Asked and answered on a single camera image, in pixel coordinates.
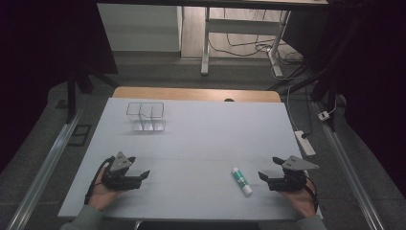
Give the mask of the white desk frame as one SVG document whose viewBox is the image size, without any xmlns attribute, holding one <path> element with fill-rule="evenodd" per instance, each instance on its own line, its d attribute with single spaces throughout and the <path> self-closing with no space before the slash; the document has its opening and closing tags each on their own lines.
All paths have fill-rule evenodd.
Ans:
<svg viewBox="0 0 406 230">
<path fill-rule="evenodd" d="M 211 19 L 211 9 L 206 7 L 201 75 L 207 76 L 209 72 L 210 34 L 272 35 L 274 36 L 274 42 L 270 48 L 266 49 L 266 54 L 271 62 L 274 76 L 280 79 L 282 77 L 282 69 L 278 63 L 277 52 L 289 14 L 290 11 L 281 11 L 281 18 L 278 22 L 226 18 Z"/>
</svg>

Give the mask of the white table cover sheet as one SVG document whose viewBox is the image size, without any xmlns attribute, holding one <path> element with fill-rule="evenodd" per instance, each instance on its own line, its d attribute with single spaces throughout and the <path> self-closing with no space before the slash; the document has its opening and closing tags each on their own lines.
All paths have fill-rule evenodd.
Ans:
<svg viewBox="0 0 406 230">
<path fill-rule="evenodd" d="M 94 175 L 121 151 L 136 160 L 129 174 L 150 171 L 138 190 L 120 195 L 105 212 L 113 219 L 294 220 L 296 211 L 269 190 L 258 172 L 282 177 L 272 157 L 300 148 L 283 103 L 166 101 L 164 131 L 134 131 L 128 101 L 107 102 L 60 215 L 76 216 Z M 232 176 L 239 168 L 253 192 L 246 196 Z"/>
</svg>

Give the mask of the person's right hand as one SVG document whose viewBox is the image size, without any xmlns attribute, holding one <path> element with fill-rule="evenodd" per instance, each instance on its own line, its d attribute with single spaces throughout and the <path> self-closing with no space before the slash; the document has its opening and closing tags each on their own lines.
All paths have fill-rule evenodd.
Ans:
<svg viewBox="0 0 406 230">
<path fill-rule="evenodd" d="M 287 199 L 291 206 L 297 211 L 302 218 L 310 218 L 316 215 L 314 196 L 315 187 L 307 179 L 305 188 L 296 192 L 281 192 L 281 195 Z"/>
</svg>

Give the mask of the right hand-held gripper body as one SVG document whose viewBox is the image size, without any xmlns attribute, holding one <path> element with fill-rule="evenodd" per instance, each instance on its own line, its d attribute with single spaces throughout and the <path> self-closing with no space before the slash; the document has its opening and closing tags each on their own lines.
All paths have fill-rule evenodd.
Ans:
<svg viewBox="0 0 406 230">
<path fill-rule="evenodd" d="M 306 184 L 305 171 L 316 170 L 318 165 L 291 155 L 281 165 L 283 178 L 270 178 L 268 187 L 271 191 L 296 192 Z"/>
</svg>

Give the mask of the white power strip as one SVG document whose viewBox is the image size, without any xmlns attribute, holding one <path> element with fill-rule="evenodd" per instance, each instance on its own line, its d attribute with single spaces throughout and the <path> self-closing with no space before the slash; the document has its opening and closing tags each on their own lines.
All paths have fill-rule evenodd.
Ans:
<svg viewBox="0 0 406 230">
<path fill-rule="evenodd" d="M 294 132 L 299 145 L 302 147 L 304 154 L 306 156 L 314 156 L 316 154 L 314 148 L 311 146 L 310 142 L 307 140 L 306 135 L 303 131 L 297 130 Z"/>
</svg>

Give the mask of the white cabinet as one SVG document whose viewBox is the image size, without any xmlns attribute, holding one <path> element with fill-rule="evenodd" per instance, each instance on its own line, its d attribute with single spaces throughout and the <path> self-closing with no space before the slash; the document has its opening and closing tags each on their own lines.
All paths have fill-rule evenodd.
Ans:
<svg viewBox="0 0 406 230">
<path fill-rule="evenodd" d="M 180 7 L 98 4 L 113 51 L 180 52 Z"/>
</svg>

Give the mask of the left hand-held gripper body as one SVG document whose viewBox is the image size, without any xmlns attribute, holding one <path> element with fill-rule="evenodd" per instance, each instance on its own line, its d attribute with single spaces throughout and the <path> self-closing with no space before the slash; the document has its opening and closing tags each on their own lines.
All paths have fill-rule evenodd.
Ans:
<svg viewBox="0 0 406 230">
<path fill-rule="evenodd" d="M 104 170 L 101 183 L 114 191 L 139 189 L 142 184 L 136 182 L 137 176 L 125 175 L 131 165 L 127 157 L 119 151 L 116 156 L 108 159 L 108 166 Z"/>
</svg>

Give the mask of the black floor frame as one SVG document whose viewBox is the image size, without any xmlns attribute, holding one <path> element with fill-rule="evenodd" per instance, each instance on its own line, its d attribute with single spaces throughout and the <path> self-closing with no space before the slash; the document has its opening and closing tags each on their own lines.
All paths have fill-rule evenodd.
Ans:
<svg viewBox="0 0 406 230">
<path fill-rule="evenodd" d="M 77 125 L 70 137 L 68 145 L 71 147 L 83 147 L 90 134 L 91 125 Z"/>
</svg>

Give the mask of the black stand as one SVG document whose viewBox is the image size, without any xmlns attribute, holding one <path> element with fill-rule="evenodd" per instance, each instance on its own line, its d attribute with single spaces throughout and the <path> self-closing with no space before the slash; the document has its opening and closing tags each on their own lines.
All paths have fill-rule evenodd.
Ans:
<svg viewBox="0 0 406 230">
<path fill-rule="evenodd" d="M 93 68 L 88 64 L 74 66 L 68 74 L 67 88 L 68 88 L 68 112 L 67 112 L 67 124 L 71 124 L 74 117 L 77 115 L 77 99 L 76 99 L 76 86 L 84 94 L 90 94 L 93 90 L 93 84 L 90 81 L 90 75 L 110 85 L 114 89 L 120 85 L 107 77 L 99 70 Z"/>
<path fill-rule="evenodd" d="M 326 46 L 321 52 L 304 63 L 304 66 L 313 63 L 316 66 L 316 72 L 311 77 L 290 85 L 281 91 L 282 95 L 289 96 L 291 93 L 316 82 L 310 94 L 310 99 L 313 102 L 320 102 L 325 94 L 328 94 L 326 111 L 329 118 L 326 119 L 326 122 L 332 130 L 335 130 L 333 122 L 334 111 L 336 109 L 339 63 L 364 19 L 365 15 L 363 13 L 352 12 L 345 14 L 342 19 L 339 19 L 337 25 L 329 23 L 328 27 L 330 29 L 337 29 L 337 32 L 330 39 L 324 38 L 323 41 Z"/>
</svg>

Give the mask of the person's left hand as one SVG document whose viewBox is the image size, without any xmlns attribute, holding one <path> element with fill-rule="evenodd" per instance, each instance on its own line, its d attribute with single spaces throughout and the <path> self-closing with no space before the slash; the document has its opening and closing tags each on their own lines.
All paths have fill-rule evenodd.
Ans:
<svg viewBox="0 0 406 230">
<path fill-rule="evenodd" d="M 88 206 L 95 208 L 99 211 L 105 210 L 110 206 L 114 200 L 123 193 L 123 191 L 109 190 L 102 184 L 102 176 L 104 168 L 99 172 L 97 179 L 94 183 L 93 191 L 90 195 Z"/>
</svg>

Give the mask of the metal floor rail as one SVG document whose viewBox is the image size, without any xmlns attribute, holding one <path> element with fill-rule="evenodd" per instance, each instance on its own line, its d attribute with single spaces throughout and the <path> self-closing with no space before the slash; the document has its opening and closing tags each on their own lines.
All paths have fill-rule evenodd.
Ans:
<svg viewBox="0 0 406 230">
<path fill-rule="evenodd" d="M 334 127 L 327 121 L 320 121 L 320 124 L 370 230 L 385 230 L 383 219 L 378 214 L 359 174 L 363 167 L 369 166 L 367 153 L 370 151 L 346 124 L 341 126 L 333 124 Z"/>
<path fill-rule="evenodd" d="M 43 164 L 36 174 L 34 181 L 30 185 L 27 193 L 25 193 L 22 201 L 11 218 L 6 230 L 25 229 L 36 204 L 42 196 L 42 193 L 44 192 L 46 185 L 48 184 L 48 181 L 56 168 L 57 162 L 59 161 L 59 158 L 63 153 L 69 138 L 78 124 L 83 110 L 84 107 L 80 106 L 77 109 L 76 114 L 71 118 L 70 122 L 63 125 Z"/>
</svg>

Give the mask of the clear acrylic organizer box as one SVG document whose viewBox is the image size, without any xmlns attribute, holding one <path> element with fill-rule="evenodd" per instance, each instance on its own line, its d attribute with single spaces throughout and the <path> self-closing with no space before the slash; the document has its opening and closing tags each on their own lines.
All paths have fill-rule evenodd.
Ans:
<svg viewBox="0 0 406 230">
<path fill-rule="evenodd" d="M 163 103 L 129 103 L 126 116 L 134 131 L 164 131 L 166 128 Z"/>
</svg>

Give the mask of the green and white glue stick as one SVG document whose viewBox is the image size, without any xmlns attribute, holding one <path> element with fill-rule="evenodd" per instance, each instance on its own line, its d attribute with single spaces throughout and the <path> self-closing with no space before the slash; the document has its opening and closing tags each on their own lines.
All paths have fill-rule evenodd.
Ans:
<svg viewBox="0 0 406 230">
<path fill-rule="evenodd" d="M 253 192 L 251 186 L 249 185 L 248 181 L 246 180 L 242 172 L 239 170 L 239 168 L 234 167 L 232 169 L 232 176 L 235 179 L 239 188 L 243 191 L 243 193 L 246 196 L 249 196 Z"/>
</svg>

